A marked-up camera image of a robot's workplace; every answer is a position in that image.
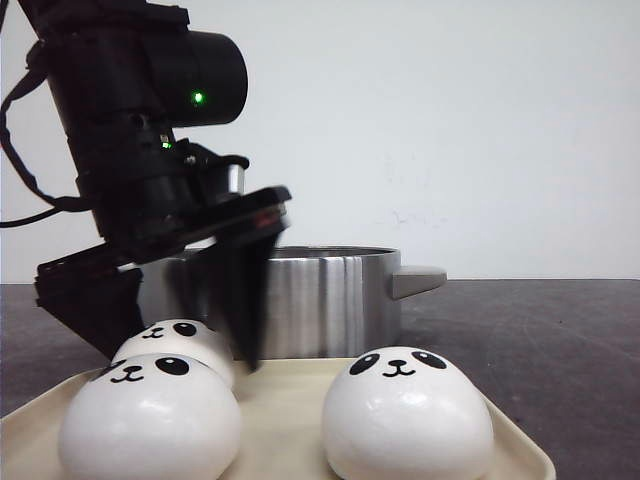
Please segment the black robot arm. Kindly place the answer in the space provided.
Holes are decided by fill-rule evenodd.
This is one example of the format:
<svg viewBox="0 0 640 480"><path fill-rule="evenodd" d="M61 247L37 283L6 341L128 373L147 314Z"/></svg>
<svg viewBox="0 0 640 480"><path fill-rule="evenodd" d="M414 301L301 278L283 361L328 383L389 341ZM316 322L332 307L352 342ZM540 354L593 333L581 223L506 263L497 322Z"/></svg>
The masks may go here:
<svg viewBox="0 0 640 480"><path fill-rule="evenodd" d="M102 237L37 269L38 304L105 355L142 328L143 264L213 238L199 255L214 304L250 367L266 321L267 262L285 228L289 191L230 189L232 166L174 129L241 113L248 76L227 36L189 29L185 9L145 1L25 1L77 171L81 204Z"/></svg>

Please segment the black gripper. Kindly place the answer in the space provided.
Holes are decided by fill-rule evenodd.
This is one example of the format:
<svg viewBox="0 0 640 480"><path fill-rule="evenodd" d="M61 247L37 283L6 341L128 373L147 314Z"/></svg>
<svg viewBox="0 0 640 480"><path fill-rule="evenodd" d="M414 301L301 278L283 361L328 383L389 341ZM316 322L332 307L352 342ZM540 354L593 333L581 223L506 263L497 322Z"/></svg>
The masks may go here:
<svg viewBox="0 0 640 480"><path fill-rule="evenodd" d="M221 239L192 257L247 368L259 368L266 328L269 259L282 231L284 186L242 195L231 190L231 166L246 158L217 155L154 119L85 123L68 132L81 206L92 211L103 244L39 265L37 304L111 359L144 329L138 269L192 242ZM256 229L237 234L246 224Z"/></svg>

